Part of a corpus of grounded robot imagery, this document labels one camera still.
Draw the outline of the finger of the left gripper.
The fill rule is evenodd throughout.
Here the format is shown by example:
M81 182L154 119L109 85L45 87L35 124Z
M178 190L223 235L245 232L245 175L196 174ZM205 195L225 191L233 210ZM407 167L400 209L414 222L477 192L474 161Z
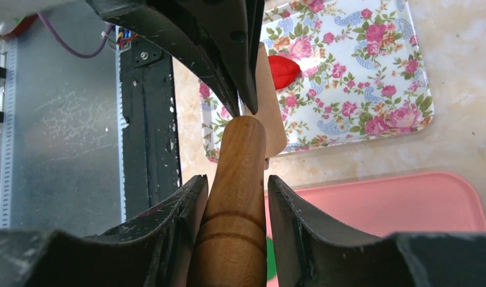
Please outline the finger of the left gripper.
M178 1L205 28L238 96L258 111L255 70L264 1Z
M240 114L237 90L199 22L176 1L88 1L104 21L129 29L180 61L215 93L230 115Z

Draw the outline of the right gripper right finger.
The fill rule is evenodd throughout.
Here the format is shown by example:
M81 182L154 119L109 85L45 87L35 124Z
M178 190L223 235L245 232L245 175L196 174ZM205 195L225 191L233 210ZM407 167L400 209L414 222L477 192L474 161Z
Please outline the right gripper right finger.
M399 232L377 237L268 180L280 286L486 286L486 233Z

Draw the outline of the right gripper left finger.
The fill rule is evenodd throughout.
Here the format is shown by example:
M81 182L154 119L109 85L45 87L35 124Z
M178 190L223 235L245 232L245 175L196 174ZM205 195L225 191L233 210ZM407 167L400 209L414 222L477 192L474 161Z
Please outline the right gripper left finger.
M185 286L208 180L102 234L0 229L0 286Z

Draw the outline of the red dough piece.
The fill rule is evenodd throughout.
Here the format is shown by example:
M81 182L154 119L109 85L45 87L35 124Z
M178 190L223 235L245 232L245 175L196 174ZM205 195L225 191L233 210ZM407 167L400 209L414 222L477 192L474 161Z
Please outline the red dough piece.
M300 66L287 57L272 55L268 56L268 61L276 90L289 86L301 73Z

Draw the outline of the wooden rolling pin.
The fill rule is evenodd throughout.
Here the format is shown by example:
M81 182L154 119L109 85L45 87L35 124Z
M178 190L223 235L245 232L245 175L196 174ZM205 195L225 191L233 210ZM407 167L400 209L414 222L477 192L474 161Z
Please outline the wooden rolling pin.
M258 112L233 118L224 130L188 286L267 283L264 169L287 139L264 44L258 49L256 89Z

